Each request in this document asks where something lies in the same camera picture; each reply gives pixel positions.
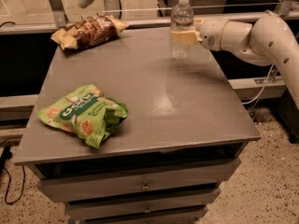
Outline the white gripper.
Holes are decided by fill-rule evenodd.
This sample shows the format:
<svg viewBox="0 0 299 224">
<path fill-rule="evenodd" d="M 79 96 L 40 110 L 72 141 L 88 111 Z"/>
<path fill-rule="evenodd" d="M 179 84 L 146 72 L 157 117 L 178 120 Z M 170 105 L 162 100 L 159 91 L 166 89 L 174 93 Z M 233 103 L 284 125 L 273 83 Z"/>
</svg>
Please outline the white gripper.
<svg viewBox="0 0 299 224">
<path fill-rule="evenodd" d="M 171 39 L 184 45 L 195 45 L 201 42 L 205 49 L 219 51 L 221 49 L 221 35 L 227 20 L 201 20 L 195 19 L 193 24 L 199 27 L 199 32 L 190 31 L 172 31 Z"/>
</svg>

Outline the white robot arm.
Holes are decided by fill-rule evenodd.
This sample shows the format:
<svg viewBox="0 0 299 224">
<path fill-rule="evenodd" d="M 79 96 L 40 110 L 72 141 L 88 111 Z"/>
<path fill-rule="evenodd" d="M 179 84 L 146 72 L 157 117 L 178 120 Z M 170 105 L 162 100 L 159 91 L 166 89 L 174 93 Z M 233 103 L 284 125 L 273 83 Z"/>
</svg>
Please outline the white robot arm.
<svg viewBox="0 0 299 224">
<path fill-rule="evenodd" d="M 193 20 L 193 25 L 172 28 L 173 42 L 228 51 L 238 59 L 259 66 L 273 64 L 299 108 L 299 44 L 280 17 L 266 15 L 254 24 L 225 19 Z"/>
</svg>

